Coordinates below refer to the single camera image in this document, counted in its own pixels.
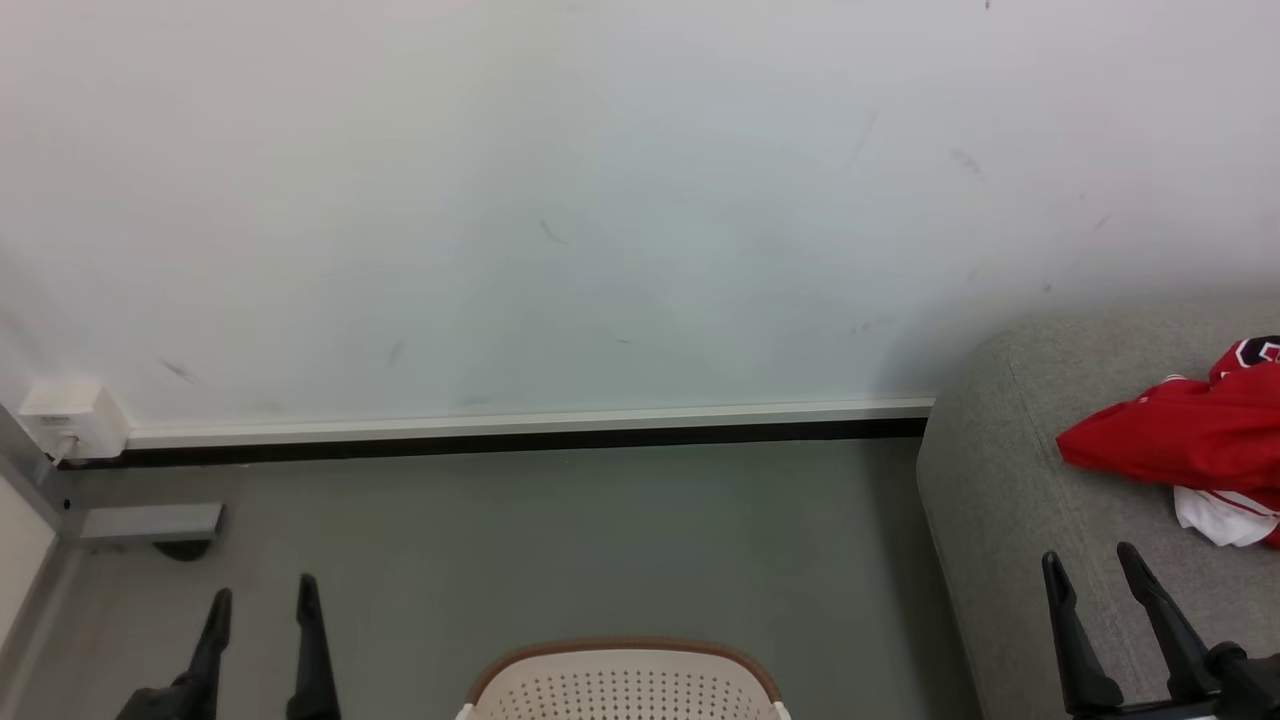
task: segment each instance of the electrical outlet box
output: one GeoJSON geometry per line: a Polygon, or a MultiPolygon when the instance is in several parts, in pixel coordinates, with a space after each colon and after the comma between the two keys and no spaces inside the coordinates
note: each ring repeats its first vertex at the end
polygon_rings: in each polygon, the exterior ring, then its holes
{"type": "Polygon", "coordinates": [[[102,383],[86,379],[37,380],[18,416],[49,455],[74,436],[69,459],[115,457],[133,429],[102,383]]]}

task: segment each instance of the baseboard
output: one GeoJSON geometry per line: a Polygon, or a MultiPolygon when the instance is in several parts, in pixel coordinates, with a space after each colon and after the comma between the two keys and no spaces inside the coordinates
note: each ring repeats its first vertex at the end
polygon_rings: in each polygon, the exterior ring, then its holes
{"type": "Polygon", "coordinates": [[[919,436],[933,398],[205,428],[140,428],[78,468],[919,436]]]}

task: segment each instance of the red jersey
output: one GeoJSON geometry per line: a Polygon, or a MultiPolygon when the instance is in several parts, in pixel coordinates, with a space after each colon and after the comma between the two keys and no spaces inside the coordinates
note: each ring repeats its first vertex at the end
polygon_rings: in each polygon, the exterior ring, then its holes
{"type": "MultiPolygon", "coordinates": [[[[1243,340],[1213,365],[1208,382],[1171,375],[1134,400],[1097,413],[1057,438],[1071,465],[1165,483],[1210,496],[1215,509],[1234,509],[1254,530],[1219,530],[1280,546],[1280,336],[1243,340]],[[1265,537],[1253,537],[1263,530],[1265,537]]],[[[1179,518],[1217,542],[1202,524],[1206,512],[1179,518]]],[[[1215,518],[1235,523],[1234,518],[1215,518]]],[[[1247,544],[1226,539],[1235,544],[1247,544]]]]}

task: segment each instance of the gray carpet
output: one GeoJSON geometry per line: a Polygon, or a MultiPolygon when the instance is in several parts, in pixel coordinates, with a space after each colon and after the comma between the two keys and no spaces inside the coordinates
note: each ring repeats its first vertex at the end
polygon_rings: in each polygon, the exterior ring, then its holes
{"type": "Polygon", "coordinates": [[[454,455],[86,473],[104,503],[224,500],[193,564],[86,556],[22,703],[102,720],[186,667],[234,593],[219,716],[282,719],[298,574],[320,584],[343,715],[449,719],[517,646],[732,644],[796,720],[977,720],[914,482],[918,441],[454,455]]]}

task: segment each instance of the black baseboard strip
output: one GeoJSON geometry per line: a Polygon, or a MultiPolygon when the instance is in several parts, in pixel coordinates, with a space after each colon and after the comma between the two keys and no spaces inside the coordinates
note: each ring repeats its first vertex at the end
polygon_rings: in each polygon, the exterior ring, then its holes
{"type": "Polygon", "coordinates": [[[600,447],[637,447],[648,445],[704,445],[722,442],[771,442],[786,439],[920,437],[924,434],[924,418],[901,418],[886,420],[777,423],[763,425],[649,428],[636,430],[580,430],[408,439],[302,442],[288,445],[237,445],[228,447],[125,450],[119,457],[111,457],[108,460],[90,460],[88,462],[79,465],[63,462],[61,469],[102,470],[115,468],[174,468],[183,465],[236,465],[243,462],[346,460],[352,457],[402,457],[408,455],[451,455],[463,452],[517,452],[527,450],[581,450],[600,447]]]}

